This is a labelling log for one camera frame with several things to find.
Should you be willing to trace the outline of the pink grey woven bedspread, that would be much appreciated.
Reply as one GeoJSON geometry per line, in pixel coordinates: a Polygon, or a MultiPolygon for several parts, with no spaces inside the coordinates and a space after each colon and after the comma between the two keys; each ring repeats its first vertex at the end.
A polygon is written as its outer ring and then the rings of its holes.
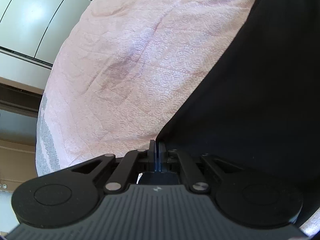
{"type": "Polygon", "coordinates": [[[255,0],[93,0],[55,59],[39,176],[146,148],[229,47],[255,0]]]}

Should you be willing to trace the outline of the black garment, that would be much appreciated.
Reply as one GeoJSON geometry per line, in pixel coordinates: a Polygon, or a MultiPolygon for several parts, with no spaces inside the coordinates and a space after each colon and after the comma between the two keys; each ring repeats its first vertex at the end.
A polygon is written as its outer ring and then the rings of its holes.
{"type": "Polygon", "coordinates": [[[158,142],[243,168],[214,193],[192,193],[168,173],[144,175],[188,191],[159,201],[170,225],[211,226],[218,214],[255,229],[306,222],[319,209],[319,0],[255,0],[158,142]]]}

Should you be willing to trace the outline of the white wardrobe with black lines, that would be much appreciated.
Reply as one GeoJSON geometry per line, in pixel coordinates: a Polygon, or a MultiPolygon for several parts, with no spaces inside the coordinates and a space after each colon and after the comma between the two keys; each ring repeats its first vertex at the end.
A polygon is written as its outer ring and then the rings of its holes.
{"type": "Polygon", "coordinates": [[[53,64],[92,0],[1,0],[1,48],[53,64]]]}

